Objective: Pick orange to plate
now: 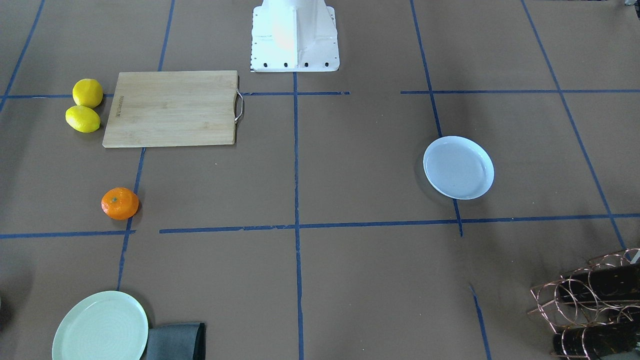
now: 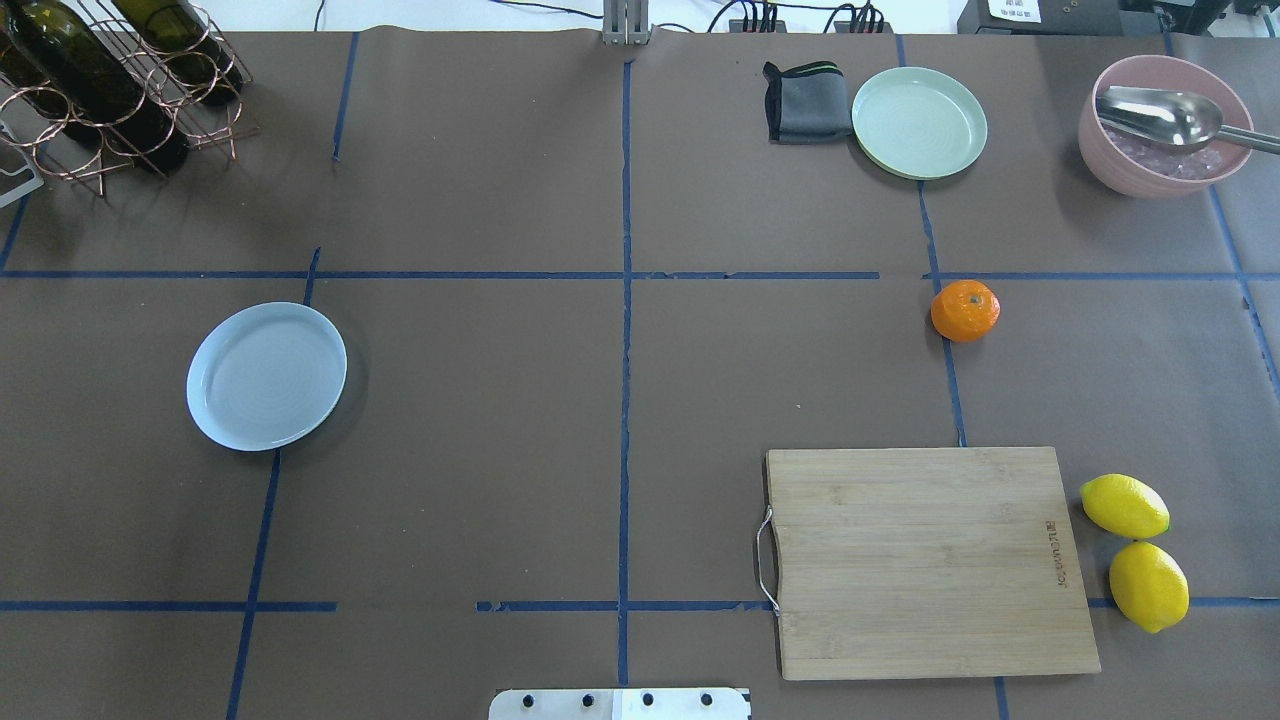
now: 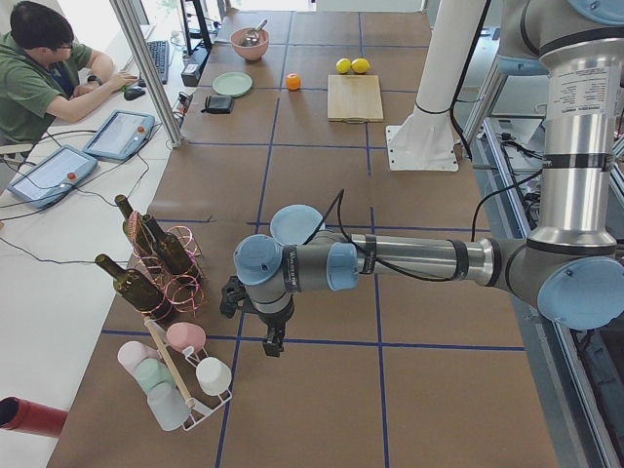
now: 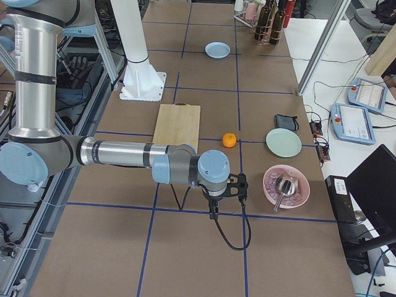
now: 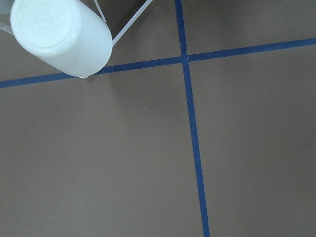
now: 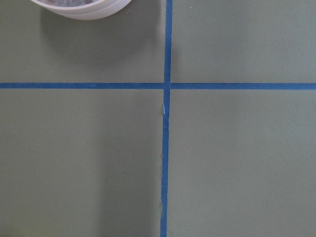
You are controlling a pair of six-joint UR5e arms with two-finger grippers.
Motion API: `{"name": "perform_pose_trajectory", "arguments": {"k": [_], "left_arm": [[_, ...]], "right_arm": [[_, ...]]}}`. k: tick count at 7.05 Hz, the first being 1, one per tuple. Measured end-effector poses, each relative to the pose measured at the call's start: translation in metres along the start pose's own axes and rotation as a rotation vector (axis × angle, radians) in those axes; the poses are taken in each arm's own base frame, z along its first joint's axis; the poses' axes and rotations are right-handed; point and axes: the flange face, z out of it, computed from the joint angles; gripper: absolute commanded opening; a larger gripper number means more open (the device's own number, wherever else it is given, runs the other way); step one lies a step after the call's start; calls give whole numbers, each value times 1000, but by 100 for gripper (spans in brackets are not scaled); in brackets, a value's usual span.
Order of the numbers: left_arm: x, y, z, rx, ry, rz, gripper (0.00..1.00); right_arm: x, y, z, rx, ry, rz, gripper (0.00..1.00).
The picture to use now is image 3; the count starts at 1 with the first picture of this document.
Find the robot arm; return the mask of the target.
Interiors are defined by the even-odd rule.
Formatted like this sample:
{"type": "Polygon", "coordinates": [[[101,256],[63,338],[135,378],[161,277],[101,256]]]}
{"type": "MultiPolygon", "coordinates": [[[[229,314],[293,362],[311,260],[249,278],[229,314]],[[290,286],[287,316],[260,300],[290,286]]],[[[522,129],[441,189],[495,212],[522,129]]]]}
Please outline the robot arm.
{"type": "Polygon", "coordinates": [[[468,280],[516,296],[554,323],[583,331],[623,311],[623,267],[605,217],[623,67],[619,1],[508,1],[500,61],[514,73],[548,74],[540,215],[519,240],[429,240],[349,235],[288,206],[269,235],[235,249],[236,273],[220,312],[254,313],[269,356],[284,349],[296,293],[341,291],[373,273],[421,281],[468,280]]]}

